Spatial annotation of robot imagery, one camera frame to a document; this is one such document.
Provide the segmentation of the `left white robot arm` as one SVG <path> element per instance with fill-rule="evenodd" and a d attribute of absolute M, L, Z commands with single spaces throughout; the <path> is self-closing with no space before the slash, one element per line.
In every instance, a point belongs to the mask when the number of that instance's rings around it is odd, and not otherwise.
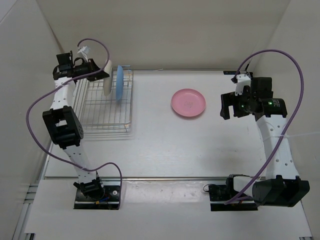
<path fill-rule="evenodd" d="M 84 138 L 83 126 L 73 107 L 73 94 L 76 89 L 78 76 L 93 73 L 87 78 L 93 82 L 110 80 L 112 77 L 112 61 L 108 61 L 104 70 L 98 72 L 99 67 L 93 59 L 79 57 L 81 64 L 76 65 L 72 52 L 61 53 L 56 56 L 58 65 L 52 75 L 56 92 L 49 110 L 42 114 L 43 121 L 52 142 L 59 146 L 68 156 L 68 162 L 75 168 L 78 180 L 74 186 L 93 201 L 107 198 L 104 185 L 97 171 L 91 171 L 90 161 L 81 146 Z"/>

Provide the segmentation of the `pink plate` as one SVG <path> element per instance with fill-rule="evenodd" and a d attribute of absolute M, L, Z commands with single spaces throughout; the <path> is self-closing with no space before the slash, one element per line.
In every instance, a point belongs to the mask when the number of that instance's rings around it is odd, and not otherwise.
<path fill-rule="evenodd" d="M 205 97 L 191 88 L 180 89 L 171 98 L 171 108 L 185 118 L 195 118 L 206 109 Z"/>

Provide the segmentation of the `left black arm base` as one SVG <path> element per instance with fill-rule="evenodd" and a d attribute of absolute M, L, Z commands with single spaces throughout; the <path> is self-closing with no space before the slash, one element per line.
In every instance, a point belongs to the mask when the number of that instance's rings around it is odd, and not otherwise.
<path fill-rule="evenodd" d="M 120 181 L 103 181 L 102 195 L 91 198 L 80 189 L 76 190 L 73 208 L 75 210 L 118 210 L 120 208 Z"/>

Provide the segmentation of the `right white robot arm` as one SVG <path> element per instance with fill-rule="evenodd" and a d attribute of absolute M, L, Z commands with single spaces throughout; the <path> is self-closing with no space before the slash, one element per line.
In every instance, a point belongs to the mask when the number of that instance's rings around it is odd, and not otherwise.
<path fill-rule="evenodd" d="M 273 97 L 272 78 L 238 74 L 232 78 L 235 91 L 221 95 L 220 116 L 230 119 L 253 115 L 262 140 L 266 162 L 255 177 L 231 174 L 224 193 L 229 202 L 248 196 L 257 206 L 294 207 L 310 190 L 294 165 L 285 138 L 289 120 L 286 103 Z"/>

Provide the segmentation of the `cream plate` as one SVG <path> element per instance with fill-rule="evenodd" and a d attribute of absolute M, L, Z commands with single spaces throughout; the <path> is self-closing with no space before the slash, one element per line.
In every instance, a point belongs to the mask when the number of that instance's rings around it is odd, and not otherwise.
<path fill-rule="evenodd" d="M 108 97 L 113 86 L 113 62 L 111 60 L 109 60 L 105 66 L 104 72 L 107 73 L 108 76 L 103 78 L 103 93 L 105 97 Z"/>

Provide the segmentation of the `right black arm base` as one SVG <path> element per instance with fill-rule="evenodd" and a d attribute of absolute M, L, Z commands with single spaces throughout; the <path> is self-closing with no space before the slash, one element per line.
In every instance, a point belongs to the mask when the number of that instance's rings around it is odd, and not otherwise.
<path fill-rule="evenodd" d="M 202 190 L 209 194 L 210 210 L 212 212 L 244 212 L 258 210 L 255 202 L 246 194 L 242 194 L 240 200 L 236 200 L 230 204 L 224 204 L 224 202 L 237 194 L 236 191 L 229 190 L 225 184 L 206 184 L 203 186 Z"/>

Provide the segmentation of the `blue plate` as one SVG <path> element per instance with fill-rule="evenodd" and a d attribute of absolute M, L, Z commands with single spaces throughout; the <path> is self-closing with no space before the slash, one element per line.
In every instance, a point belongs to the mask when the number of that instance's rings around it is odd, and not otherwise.
<path fill-rule="evenodd" d="M 124 88 L 124 69 L 121 65 L 117 66 L 116 72 L 116 91 L 115 97 L 116 101 L 119 102 L 123 96 L 123 88 Z"/>

